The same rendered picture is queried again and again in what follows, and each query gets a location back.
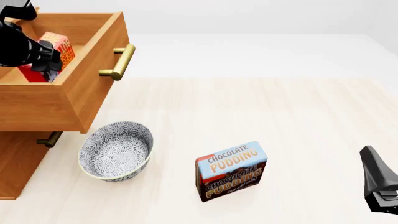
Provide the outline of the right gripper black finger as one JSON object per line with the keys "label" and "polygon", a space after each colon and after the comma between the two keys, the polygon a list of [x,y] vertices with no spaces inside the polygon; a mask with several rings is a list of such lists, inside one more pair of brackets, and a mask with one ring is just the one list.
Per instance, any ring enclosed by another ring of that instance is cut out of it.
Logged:
{"label": "right gripper black finger", "polygon": [[398,175],[372,146],[365,146],[359,154],[364,171],[364,194],[398,191]]}

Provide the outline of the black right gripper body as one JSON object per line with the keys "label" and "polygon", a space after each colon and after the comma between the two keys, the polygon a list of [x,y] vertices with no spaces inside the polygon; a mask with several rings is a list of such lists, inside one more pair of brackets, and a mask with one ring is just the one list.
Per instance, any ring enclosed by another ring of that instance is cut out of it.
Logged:
{"label": "black right gripper body", "polygon": [[372,212],[398,214],[398,186],[381,190],[364,186],[364,199]]}

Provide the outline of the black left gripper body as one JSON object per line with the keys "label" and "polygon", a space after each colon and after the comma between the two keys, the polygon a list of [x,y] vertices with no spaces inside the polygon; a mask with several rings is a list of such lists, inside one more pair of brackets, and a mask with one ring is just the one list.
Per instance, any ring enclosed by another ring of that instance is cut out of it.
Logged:
{"label": "black left gripper body", "polygon": [[53,45],[46,40],[33,43],[30,59],[32,62],[31,69],[35,72],[60,72],[62,70],[63,63],[60,60],[60,52],[55,50]]}

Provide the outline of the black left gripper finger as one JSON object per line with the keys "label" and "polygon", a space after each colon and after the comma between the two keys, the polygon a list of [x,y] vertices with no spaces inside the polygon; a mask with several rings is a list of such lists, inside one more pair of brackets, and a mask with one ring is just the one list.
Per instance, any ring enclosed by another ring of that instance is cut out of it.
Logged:
{"label": "black left gripper finger", "polygon": [[55,70],[49,70],[41,72],[41,74],[46,82],[51,83],[59,76],[60,72]]}

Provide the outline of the red and orange butter box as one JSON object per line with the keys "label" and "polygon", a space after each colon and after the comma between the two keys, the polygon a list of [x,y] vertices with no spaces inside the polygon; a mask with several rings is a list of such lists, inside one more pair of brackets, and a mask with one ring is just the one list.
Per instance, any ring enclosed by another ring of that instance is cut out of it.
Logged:
{"label": "red and orange butter box", "polygon": [[[75,58],[75,53],[73,51],[72,45],[67,36],[46,32],[39,39],[46,40],[50,42],[55,50],[60,52],[60,60],[62,61],[62,70],[60,74],[64,70],[64,68]],[[41,72],[35,72],[31,69],[32,64],[22,65],[18,67],[20,72],[25,76],[28,82],[46,82],[41,74]]]}

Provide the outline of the wooden drawer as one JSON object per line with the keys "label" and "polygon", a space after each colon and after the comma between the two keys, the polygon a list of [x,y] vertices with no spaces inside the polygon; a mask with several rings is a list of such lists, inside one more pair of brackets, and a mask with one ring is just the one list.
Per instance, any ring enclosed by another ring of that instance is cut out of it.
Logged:
{"label": "wooden drawer", "polygon": [[124,14],[40,13],[15,23],[31,38],[67,36],[75,58],[51,83],[31,83],[18,68],[0,67],[0,132],[87,132],[115,82],[99,70],[113,69],[121,56],[113,49],[131,44]]}

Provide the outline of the wooden cabinet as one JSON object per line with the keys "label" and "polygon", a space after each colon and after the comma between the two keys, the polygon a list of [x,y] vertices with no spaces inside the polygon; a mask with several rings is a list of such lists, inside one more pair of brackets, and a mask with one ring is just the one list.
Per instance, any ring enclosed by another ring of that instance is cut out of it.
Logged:
{"label": "wooden cabinet", "polygon": [[52,132],[0,132],[0,200],[18,198],[50,148],[37,144]]}

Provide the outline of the small black plate on stalk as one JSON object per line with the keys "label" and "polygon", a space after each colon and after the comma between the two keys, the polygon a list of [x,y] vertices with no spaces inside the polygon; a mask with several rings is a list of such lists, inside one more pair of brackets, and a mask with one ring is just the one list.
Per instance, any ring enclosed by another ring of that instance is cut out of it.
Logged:
{"label": "small black plate on stalk", "polygon": [[30,0],[0,0],[0,17],[31,21],[37,13]]}

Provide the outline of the grey floral patterned bowl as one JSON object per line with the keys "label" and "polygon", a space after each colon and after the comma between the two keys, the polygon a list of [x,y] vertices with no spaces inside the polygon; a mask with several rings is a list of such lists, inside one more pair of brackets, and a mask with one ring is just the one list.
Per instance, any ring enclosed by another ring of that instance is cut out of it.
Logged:
{"label": "grey floral patterned bowl", "polygon": [[78,153],[80,169],[105,182],[123,182],[141,173],[150,161],[153,136],[143,124],[118,121],[100,127]]}

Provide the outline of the chocolate pudding box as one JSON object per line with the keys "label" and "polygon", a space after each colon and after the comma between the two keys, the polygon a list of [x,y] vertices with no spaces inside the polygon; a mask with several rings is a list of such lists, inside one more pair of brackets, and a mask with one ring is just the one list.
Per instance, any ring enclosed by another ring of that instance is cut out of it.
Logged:
{"label": "chocolate pudding box", "polygon": [[202,202],[254,186],[268,157],[257,141],[214,152],[195,160],[195,186]]}

